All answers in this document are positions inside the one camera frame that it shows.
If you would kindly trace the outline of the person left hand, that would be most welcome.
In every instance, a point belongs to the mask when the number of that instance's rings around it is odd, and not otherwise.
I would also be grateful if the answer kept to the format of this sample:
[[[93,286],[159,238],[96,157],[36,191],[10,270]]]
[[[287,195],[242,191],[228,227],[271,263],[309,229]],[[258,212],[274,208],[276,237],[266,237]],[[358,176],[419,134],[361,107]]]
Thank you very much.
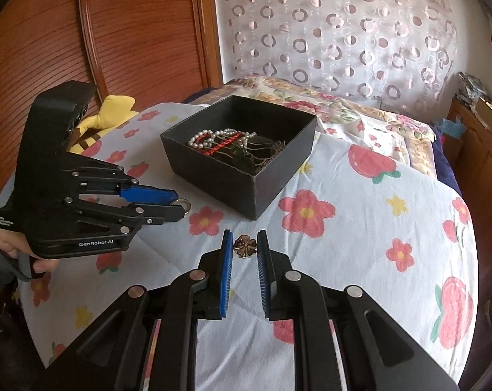
[[[61,262],[59,259],[39,259],[30,249],[24,234],[6,229],[0,229],[0,250],[13,259],[20,253],[29,255],[35,259],[32,268],[37,274],[53,272]]]

